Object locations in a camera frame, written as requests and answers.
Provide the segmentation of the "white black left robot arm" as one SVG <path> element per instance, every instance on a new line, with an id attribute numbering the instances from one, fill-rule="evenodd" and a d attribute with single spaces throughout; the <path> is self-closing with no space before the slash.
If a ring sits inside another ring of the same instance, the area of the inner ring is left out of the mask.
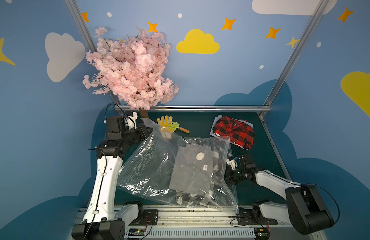
<path id="1" fill-rule="evenodd" d="M 152 128 L 137 124 L 138 114 L 109 117 L 105 140 L 96 147 L 97 172 L 87 211 L 80 224 L 72 228 L 74 240 L 122 240 L 126 227 L 143 216 L 140 203 L 129 203 L 118 212 L 114 200 L 119 172 L 127 150 L 146 140 Z"/>

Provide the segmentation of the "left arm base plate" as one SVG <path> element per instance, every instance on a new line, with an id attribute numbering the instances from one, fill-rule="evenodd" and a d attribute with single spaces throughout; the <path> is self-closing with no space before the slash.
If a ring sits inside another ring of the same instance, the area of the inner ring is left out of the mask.
<path id="1" fill-rule="evenodd" d="M 159 210 L 144 210 L 143 216 L 133 220 L 129 226 L 156 226 L 158 224 Z"/>

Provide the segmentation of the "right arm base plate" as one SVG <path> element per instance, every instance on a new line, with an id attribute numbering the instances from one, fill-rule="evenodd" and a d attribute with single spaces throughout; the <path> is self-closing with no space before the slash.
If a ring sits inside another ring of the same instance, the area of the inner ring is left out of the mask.
<path id="1" fill-rule="evenodd" d="M 237 215 L 236 221 L 239 226 L 247 225 L 278 225 L 277 220 L 265 218 L 258 208 L 254 209 L 244 209 L 239 208 L 239 213 Z"/>

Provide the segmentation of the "grey white plaid shirt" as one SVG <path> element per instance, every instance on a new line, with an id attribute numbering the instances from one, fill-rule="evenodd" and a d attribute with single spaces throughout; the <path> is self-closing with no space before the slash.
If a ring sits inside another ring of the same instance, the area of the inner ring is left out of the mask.
<path id="1" fill-rule="evenodd" d="M 229 150 L 206 145 L 179 147 L 169 188 L 182 206 L 236 208 L 237 201 L 224 180 Z"/>

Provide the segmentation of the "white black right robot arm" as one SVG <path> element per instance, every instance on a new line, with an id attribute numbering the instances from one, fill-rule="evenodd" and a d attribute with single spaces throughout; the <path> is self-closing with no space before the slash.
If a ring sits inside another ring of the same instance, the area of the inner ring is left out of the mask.
<path id="1" fill-rule="evenodd" d="M 286 204 L 260 201 L 252 209 L 239 209 L 237 222 L 245 225 L 270 225 L 272 222 L 290 224 L 306 236 L 333 227 L 334 219 L 315 184 L 300 184 L 258 168 L 250 154 L 226 159 L 225 180 L 234 185 L 242 181 L 266 188 L 286 200 Z"/>

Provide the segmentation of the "clear plastic vacuum bag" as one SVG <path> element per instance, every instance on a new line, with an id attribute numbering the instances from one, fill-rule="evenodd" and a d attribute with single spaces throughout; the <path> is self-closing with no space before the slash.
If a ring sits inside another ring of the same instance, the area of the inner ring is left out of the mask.
<path id="1" fill-rule="evenodd" d="M 237 198 L 226 183 L 231 144 L 221 138 L 183 138 L 150 119 L 150 136 L 123 164 L 117 188 L 166 205 L 206 207 L 236 214 Z"/>

